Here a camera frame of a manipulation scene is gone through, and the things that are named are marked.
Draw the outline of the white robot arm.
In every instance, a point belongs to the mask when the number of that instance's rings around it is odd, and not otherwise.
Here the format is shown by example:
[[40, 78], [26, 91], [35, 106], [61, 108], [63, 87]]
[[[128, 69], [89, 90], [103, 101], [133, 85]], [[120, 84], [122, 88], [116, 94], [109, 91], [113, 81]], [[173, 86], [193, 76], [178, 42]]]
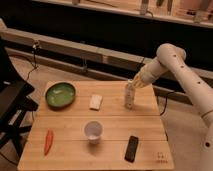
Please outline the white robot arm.
[[198, 171], [213, 171], [213, 88], [185, 64], [185, 58], [184, 49], [169, 43], [160, 45], [156, 57], [135, 75], [133, 87], [152, 84], [167, 71], [174, 75], [208, 127]]

